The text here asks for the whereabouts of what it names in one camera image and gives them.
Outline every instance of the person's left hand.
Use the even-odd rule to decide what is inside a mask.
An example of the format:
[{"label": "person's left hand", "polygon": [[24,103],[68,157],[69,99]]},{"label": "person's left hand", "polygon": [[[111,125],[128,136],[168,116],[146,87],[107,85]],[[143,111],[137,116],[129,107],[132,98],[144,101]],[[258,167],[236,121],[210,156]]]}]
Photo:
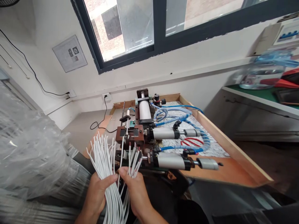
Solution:
[{"label": "person's left hand", "polygon": [[105,190],[118,178],[114,174],[101,180],[97,173],[91,176],[82,211],[75,223],[96,223],[106,203]]}]

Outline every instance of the window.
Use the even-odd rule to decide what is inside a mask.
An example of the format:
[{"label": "window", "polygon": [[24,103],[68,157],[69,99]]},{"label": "window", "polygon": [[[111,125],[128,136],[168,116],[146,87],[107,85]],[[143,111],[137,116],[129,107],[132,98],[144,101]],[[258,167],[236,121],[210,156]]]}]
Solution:
[{"label": "window", "polygon": [[298,0],[71,0],[99,74],[299,11]]}]

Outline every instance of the speckled work surface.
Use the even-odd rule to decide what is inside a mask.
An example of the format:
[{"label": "speckled work surface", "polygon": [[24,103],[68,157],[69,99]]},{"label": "speckled work surface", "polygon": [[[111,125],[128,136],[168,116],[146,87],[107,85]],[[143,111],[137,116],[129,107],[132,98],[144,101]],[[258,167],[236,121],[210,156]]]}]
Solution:
[{"label": "speckled work surface", "polygon": [[[180,101],[174,101],[174,102],[168,102],[166,103],[166,106],[172,106],[172,105],[181,105]],[[182,114],[185,114],[184,112],[181,111],[169,111],[168,112],[169,115],[173,115],[173,116],[179,116]],[[204,129],[204,127],[195,119],[195,117],[193,117],[193,115],[189,116],[187,118],[189,121],[191,121],[193,124],[195,124],[197,127],[201,128],[210,138],[211,141],[211,147],[209,150],[205,151],[205,152],[200,152],[199,155],[201,156],[214,156],[214,157],[229,157],[229,154],[224,151],[224,149],[216,142],[216,140]],[[161,127],[172,127],[174,124],[174,122],[162,125]],[[180,131],[184,130],[184,129],[190,129],[193,128],[191,125],[187,124],[186,122],[182,122],[180,127],[178,128]],[[181,139],[165,139],[162,140],[163,146],[173,146],[173,145],[180,145],[181,144],[181,140],[185,138],[185,135],[181,135],[180,137]],[[202,137],[195,137],[199,140],[202,141]],[[195,140],[191,140],[194,141],[196,144],[201,145],[200,142],[197,142]],[[174,152],[174,153],[182,153],[183,149],[169,149],[166,150],[165,152]]]}]

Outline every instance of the hand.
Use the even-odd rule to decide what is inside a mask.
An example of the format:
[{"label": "hand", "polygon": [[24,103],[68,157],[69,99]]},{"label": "hand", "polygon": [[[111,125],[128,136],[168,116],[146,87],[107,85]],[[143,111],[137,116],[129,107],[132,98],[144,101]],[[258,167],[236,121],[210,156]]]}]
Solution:
[{"label": "hand", "polygon": [[106,203],[105,190],[118,178],[117,174],[101,180],[97,173],[91,176],[85,202],[75,224],[95,224],[103,211]]},{"label": "hand", "polygon": [[132,212],[140,220],[146,215],[145,213],[148,214],[153,209],[143,176],[138,172],[136,178],[131,178],[128,175],[128,167],[119,168],[118,173],[128,186]]}]

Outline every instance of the black cable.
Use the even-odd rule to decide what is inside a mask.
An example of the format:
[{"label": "black cable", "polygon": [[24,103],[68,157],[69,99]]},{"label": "black cable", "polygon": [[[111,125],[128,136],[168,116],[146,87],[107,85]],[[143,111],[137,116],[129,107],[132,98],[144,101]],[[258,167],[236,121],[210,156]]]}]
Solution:
[{"label": "black cable", "polygon": [[27,58],[26,58],[26,56],[25,56],[25,54],[22,52],[22,51],[20,51],[9,39],[8,39],[8,37],[5,35],[5,33],[0,29],[0,31],[1,31],[1,33],[5,36],[5,38],[9,41],[9,43],[12,45],[12,46],[14,46],[14,48],[15,49],[17,49],[19,52],[21,52],[22,53],[22,55],[24,55],[24,58],[25,58],[25,60],[26,60],[26,62],[27,62],[27,64],[29,65],[29,67],[31,68],[31,70],[33,71],[33,74],[34,74],[34,76],[35,76],[35,79],[37,80],[37,82],[39,83],[39,85],[41,86],[41,88],[42,88],[42,90],[44,91],[44,92],[46,92],[46,93],[51,93],[51,94],[54,94],[54,95],[57,95],[57,96],[63,96],[63,95],[65,95],[65,94],[68,94],[69,92],[67,92],[67,93],[65,93],[65,94],[56,94],[56,93],[52,93],[52,92],[48,92],[48,91],[46,91],[44,88],[43,88],[43,86],[42,86],[42,84],[40,83],[40,81],[38,80],[38,78],[37,78],[37,76],[36,76],[36,73],[35,73],[35,71],[33,70],[33,68],[31,67],[31,65],[29,64],[29,62],[28,62],[28,60],[27,60]]},{"label": "black cable", "polygon": [[[90,130],[95,129],[96,127],[97,127],[97,128],[102,128],[102,127],[99,127],[99,126],[100,126],[100,124],[105,120],[105,117],[106,117],[106,112],[107,112],[106,97],[104,98],[104,102],[105,102],[105,106],[106,106],[104,119],[103,119],[100,123],[98,123],[97,121],[93,122],[93,123],[91,124],[91,126],[92,126],[94,123],[97,123],[97,125],[96,125],[94,128],[91,128],[91,126],[90,126],[90,127],[89,127]],[[114,131],[111,131],[111,132],[108,131],[106,128],[102,128],[102,129],[105,129],[105,130],[106,130],[107,132],[109,132],[109,133],[113,133],[113,132],[117,131],[117,129],[115,129]]]},{"label": "black cable", "polygon": [[90,126],[89,128],[90,128],[91,130],[95,129],[96,127],[100,128],[99,125],[105,120],[106,112],[107,112],[106,97],[104,97],[104,102],[105,102],[105,106],[106,106],[106,110],[105,110],[104,118],[103,118],[103,120],[102,120],[100,123],[98,123],[97,121],[93,122],[93,123],[91,124],[91,126],[92,126],[94,123],[97,123],[97,125],[96,125],[94,128],[91,128],[91,126]]},{"label": "black cable", "polygon": [[266,109],[264,109],[264,108],[260,108],[260,107],[257,107],[257,106],[252,106],[252,105],[250,105],[250,104],[242,103],[242,102],[240,102],[240,101],[237,101],[236,98],[234,98],[234,101],[231,101],[230,99],[226,99],[225,102],[243,104],[243,105],[250,106],[250,107],[253,107],[253,108],[256,108],[256,109],[259,109],[259,110],[264,110],[264,111],[266,111],[266,112],[269,112],[269,113],[272,113],[272,114],[276,114],[276,115],[279,115],[279,116],[282,116],[282,117],[285,117],[285,118],[291,118],[291,119],[294,119],[294,120],[298,120],[298,121],[299,121],[299,119],[290,117],[290,116],[288,116],[288,115],[278,114],[278,113],[272,112],[272,111],[270,111],[270,110],[266,110]]}]

